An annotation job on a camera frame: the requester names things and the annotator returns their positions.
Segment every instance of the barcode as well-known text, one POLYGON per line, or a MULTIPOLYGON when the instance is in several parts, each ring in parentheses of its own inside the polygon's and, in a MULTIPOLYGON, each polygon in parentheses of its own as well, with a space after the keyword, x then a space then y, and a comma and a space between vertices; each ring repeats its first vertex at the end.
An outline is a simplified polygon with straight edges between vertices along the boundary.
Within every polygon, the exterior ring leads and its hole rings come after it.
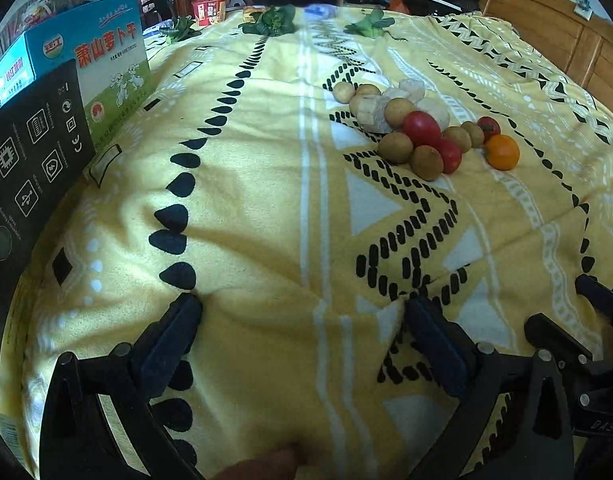
POLYGON ((22 453, 18 437, 18 428, 13 418, 0 414, 0 434, 14 457, 24 465, 26 460, 24 460, 24 453, 22 453))

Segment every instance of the person in background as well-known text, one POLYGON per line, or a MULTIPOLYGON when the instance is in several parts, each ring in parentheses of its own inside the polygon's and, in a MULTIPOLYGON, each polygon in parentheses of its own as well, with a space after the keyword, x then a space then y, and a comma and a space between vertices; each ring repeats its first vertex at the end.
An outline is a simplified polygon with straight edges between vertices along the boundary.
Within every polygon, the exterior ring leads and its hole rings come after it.
POLYGON ((155 10, 160 15, 160 20, 170 20, 173 18, 173 11, 169 4, 169 0, 149 0, 147 3, 154 4, 155 10))

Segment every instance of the orange fruit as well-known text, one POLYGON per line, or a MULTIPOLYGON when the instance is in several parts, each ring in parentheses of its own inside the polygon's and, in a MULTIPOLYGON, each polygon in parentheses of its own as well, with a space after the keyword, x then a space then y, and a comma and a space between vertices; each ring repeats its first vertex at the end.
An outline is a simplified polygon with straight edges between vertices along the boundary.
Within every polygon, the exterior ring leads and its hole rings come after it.
POLYGON ((496 135, 484 143, 484 156, 496 170, 509 171, 519 162, 519 146, 509 136, 496 135))

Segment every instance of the blue gripper pad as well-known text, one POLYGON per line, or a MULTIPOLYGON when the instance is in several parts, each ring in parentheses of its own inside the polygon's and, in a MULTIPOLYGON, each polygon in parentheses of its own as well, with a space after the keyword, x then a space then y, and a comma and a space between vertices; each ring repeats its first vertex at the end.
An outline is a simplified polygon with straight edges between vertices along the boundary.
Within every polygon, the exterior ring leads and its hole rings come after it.
POLYGON ((427 298, 411 299, 404 312, 405 322, 423 349, 437 380, 451 397, 464 399, 469 379, 468 368, 448 335, 433 318, 435 306, 427 298))

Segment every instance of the ce mark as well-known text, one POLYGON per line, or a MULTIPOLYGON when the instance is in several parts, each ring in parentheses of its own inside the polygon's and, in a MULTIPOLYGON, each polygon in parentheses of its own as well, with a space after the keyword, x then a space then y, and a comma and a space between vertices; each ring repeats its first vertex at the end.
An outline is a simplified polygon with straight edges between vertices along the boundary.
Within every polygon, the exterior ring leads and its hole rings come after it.
POLYGON ((80 136, 75 137, 75 139, 73 139, 71 141, 71 144, 74 146, 77 146, 77 148, 75 148, 75 153, 80 153, 82 150, 82 143, 80 142, 80 136))

